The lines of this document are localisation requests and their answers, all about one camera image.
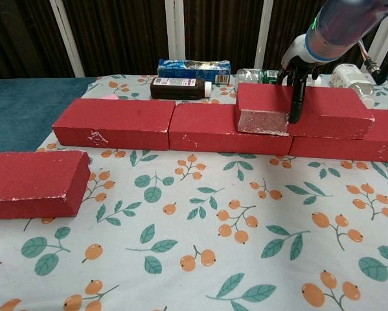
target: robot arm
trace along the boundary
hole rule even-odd
[[[318,67],[337,60],[388,15],[388,0],[326,0],[306,34],[298,36],[282,58],[277,76],[293,86],[290,123],[300,119],[309,73],[315,80]]]

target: tablecloth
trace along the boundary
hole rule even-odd
[[[83,97],[148,99],[150,81],[100,77]],[[234,104],[233,81],[202,101]],[[374,99],[388,109],[388,83]],[[77,217],[0,220],[0,310],[388,311],[388,163],[53,133],[38,151],[73,149],[91,157]]]

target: table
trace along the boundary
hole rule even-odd
[[[83,97],[149,99],[150,81]],[[374,98],[388,109],[388,83]],[[51,133],[39,151],[72,149]],[[0,220],[2,310],[388,311],[388,163],[79,149],[77,217]]]

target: red brick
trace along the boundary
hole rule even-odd
[[[291,137],[240,133],[235,106],[179,104],[169,129],[170,149],[250,154],[287,154]]]
[[[0,153],[0,218],[76,215],[89,163],[81,151]]]
[[[52,126],[64,146],[168,150],[174,101],[78,98]]]
[[[361,139],[373,117],[352,89],[307,87],[301,119],[287,125],[293,88],[240,84],[236,101],[238,130],[275,135]]]
[[[388,110],[371,110],[375,122],[358,140],[294,137],[290,155],[388,162]]]

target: blue box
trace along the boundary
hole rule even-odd
[[[231,66],[228,60],[198,62],[196,60],[160,60],[157,74],[161,78],[202,78],[213,84],[230,83]]]

